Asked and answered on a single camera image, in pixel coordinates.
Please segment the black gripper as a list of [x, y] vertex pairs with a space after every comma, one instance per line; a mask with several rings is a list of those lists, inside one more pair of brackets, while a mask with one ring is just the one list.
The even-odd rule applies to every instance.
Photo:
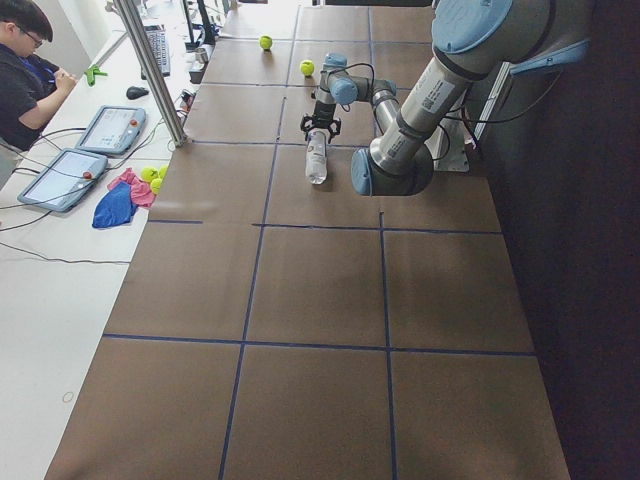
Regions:
[[305, 114], [300, 122], [300, 130], [304, 134], [304, 140], [309, 141], [310, 132], [315, 126], [327, 126], [330, 144], [334, 138], [340, 135], [342, 122], [339, 118], [334, 118], [336, 103], [330, 91], [316, 88], [312, 93], [315, 100], [313, 115]]

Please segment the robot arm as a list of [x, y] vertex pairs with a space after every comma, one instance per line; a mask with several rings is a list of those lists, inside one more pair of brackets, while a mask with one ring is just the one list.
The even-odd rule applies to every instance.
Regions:
[[580, 61], [589, 45], [592, 1], [438, 1], [431, 26], [432, 58], [404, 102], [387, 80], [348, 73], [345, 56], [329, 53], [304, 116], [304, 133], [339, 135], [338, 105], [371, 105], [381, 136], [352, 156], [351, 179], [365, 196], [420, 193], [434, 160], [426, 142], [469, 86], [503, 63], [513, 74], [552, 72]]

